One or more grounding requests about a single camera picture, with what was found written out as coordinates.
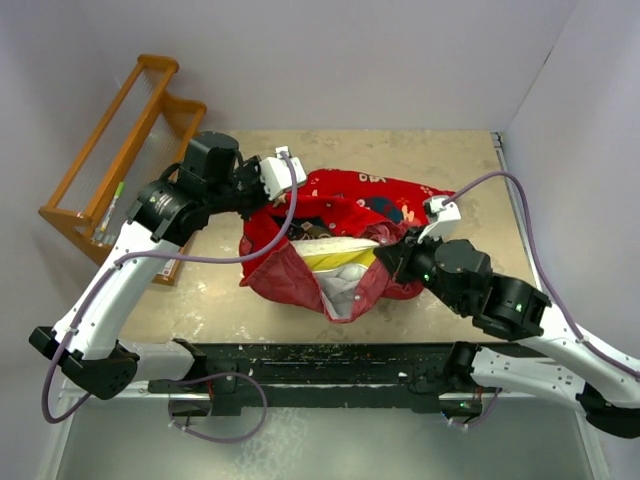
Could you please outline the red printed pillowcase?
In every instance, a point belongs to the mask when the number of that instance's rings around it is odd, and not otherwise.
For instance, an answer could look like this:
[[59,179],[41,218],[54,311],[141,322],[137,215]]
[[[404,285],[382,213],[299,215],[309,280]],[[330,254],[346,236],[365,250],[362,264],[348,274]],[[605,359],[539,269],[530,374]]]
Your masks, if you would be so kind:
[[266,300],[321,313],[332,323],[351,323],[380,299],[411,300],[422,292],[420,282],[397,283],[374,250],[428,224],[424,203],[450,194],[364,172],[315,170],[295,204],[283,195],[244,222],[239,253],[246,257],[275,238],[288,213],[294,215],[273,249],[243,263],[240,284]]

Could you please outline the white yellow pillow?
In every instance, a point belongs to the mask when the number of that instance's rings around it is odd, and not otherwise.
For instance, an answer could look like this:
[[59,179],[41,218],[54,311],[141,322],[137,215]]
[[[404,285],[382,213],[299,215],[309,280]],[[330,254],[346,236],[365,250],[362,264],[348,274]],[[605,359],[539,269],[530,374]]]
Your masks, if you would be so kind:
[[376,257],[378,242],[353,237],[323,237],[292,241],[319,285],[320,296],[332,320],[348,320],[362,296],[356,292]]

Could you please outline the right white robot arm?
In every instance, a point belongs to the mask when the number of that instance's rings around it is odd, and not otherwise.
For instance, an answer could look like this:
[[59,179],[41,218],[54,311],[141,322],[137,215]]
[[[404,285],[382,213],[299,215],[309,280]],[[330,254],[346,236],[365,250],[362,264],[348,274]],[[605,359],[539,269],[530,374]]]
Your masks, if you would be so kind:
[[513,357],[458,342],[444,369],[452,389],[476,384],[534,395],[582,413],[605,433],[638,437],[638,359],[571,322],[539,289],[494,272],[490,256],[466,239],[409,233],[374,254],[398,283],[420,282],[484,334],[535,353]]

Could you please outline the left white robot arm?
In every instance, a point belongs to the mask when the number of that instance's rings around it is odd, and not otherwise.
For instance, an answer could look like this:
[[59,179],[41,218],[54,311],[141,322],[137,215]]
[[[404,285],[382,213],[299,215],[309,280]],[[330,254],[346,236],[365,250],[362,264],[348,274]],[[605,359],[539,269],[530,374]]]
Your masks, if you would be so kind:
[[170,379],[184,392],[202,387],[201,353],[183,340],[144,344],[119,334],[162,267],[214,214],[248,216],[267,203],[257,156],[244,160],[229,135],[205,132],[184,159],[144,186],[106,260],[71,310],[37,327],[30,344],[76,386],[102,400],[130,383]]

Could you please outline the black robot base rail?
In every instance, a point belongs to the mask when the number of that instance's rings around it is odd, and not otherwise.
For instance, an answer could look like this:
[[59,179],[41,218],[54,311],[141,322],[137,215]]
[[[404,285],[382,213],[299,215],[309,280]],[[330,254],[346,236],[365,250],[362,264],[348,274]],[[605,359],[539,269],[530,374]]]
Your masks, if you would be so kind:
[[102,360],[80,361],[77,385],[107,400],[143,381],[153,393],[209,394],[210,413],[245,407],[408,409],[414,413],[479,413],[473,361],[540,359],[510,344],[167,344],[120,343]]

